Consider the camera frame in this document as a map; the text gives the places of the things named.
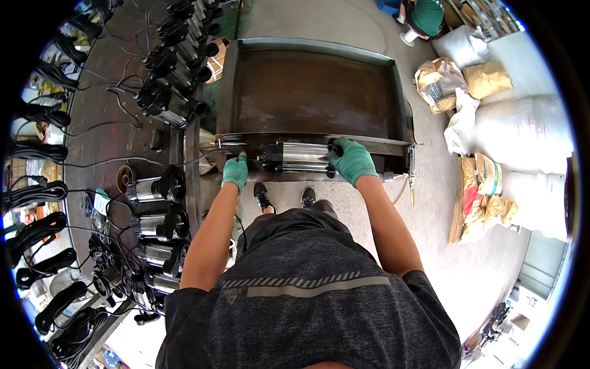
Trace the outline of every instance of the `workshop floor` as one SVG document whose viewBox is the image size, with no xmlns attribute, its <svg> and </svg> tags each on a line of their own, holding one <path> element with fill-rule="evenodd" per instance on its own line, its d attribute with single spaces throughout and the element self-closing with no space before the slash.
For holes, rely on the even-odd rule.
<svg viewBox="0 0 590 369">
<path fill-rule="evenodd" d="M 432 115 L 416 92 L 412 78 L 418 66 L 437 58 L 429 43 L 414 47 L 399 37 L 400 27 L 379 11 L 373 0 L 249 0 L 240 15 L 238 38 L 284 36 L 332 41 L 376 51 L 398 64 L 406 98 L 414 111 L 417 149 L 416 205 L 412 208 L 405 179 L 386 184 L 389 196 L 405 220 L 420 250 L 426 273 L 464 341 L 477 330 L 493 307 L 509 294 L 523 263 L 530 232 L 521 234 L 495 226 L 477 243 L 449 246 L 457 183 L 457 157 L 447 152 L 443 130 L 446 114 Z M 299 207 L 307 186 L 318 199 L 330 200 L 340 221 L 356 242 L 376 256 L 371 227 L 360 194 L 347 183 L 267 183 L 278 212 Z M 261 214 L 251 195 L 242 192 L 245 226 Z"/>
</svg>

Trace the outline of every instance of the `reflective stripe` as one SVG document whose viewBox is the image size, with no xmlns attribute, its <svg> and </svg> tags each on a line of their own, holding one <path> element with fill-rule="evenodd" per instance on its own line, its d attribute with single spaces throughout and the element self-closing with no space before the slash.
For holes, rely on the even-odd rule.
<svg viewBox="0 0 590 369">
<path fill-rule="evenodd" d="M 329 291 L 348 290 L 357 287 L 378 285 L 391 286 L 391 282 L 389 281 L 389 278 L 380 276 L 333 282 L 311 289 L 298 288 L 290 285 L 282 287 L 248 287 L 247 297 L 278 297 L 281 295 L 288 295 L 298 298 L 312 298 Z"/>
</svg>

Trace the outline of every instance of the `worker's arm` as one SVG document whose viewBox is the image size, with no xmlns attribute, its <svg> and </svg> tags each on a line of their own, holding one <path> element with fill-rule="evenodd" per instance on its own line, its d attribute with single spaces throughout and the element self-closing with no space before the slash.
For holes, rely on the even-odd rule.
<svg viewBox="0 0 590 369">
<path fill-rule="evenodd" d="M 221 190 L 192 239 L 186 254 L 180 289 L 209 291 L 225 271 L 238 196 L 248 178 L 245 155 L 225 163 Z"/>
<path fill-rule="evenodd" d="M 339 138 L 334 144 L 342 147 L 344 155 L 340 158 L 331 155 L 330 163 L 365 200 L 383 270 L 400 276 L 411 270 L 424 271 L 414 239 L 387 196 L 369 152 L 346 138 Z"/>
</svg>

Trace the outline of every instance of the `worker's hand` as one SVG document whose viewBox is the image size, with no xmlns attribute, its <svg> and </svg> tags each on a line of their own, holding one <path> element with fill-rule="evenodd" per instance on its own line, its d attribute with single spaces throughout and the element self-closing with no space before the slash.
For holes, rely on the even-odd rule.
<svg viewBox="0 0 590 369">
<path fill-rule="evenodd" d="M 248 179 L 248 166 L 246 165 L 246 153 L 242 151 L 238 158 L 232 158 L 225 162 L 221 186 L 223 187 L 226 182 L 235 183 L 238 186 L 239 195 L 246 184 L 246 179 Z"/>
<path fill-rule="evenodd" d="M 338 155 L 332 152 L 328 156 L 328 160 L 338 173 L 348 183 L 352 184 L 352 187 L 356 188 L 355 182 L 361 175 L 369 174 L 379 177 L 375 171 L 373 159 L 371 159 L 371 155 L 363 145 L 344 137 L 334 141 L 334 144 L 342 147 L 344 155 L 339 158 Z"/>
</svg>

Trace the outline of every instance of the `green shirt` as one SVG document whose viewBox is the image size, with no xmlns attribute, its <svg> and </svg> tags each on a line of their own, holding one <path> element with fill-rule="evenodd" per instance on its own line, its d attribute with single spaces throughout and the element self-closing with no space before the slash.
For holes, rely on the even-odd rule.
<svg viewBox="0 0 590 369">
<path fill-rule="evenodd" d="M 426 36 L 435 36 L 443 22 L 443 0 L 418 0 L 412 11 L 412 20 L 426 32 Z"/>
</svg>

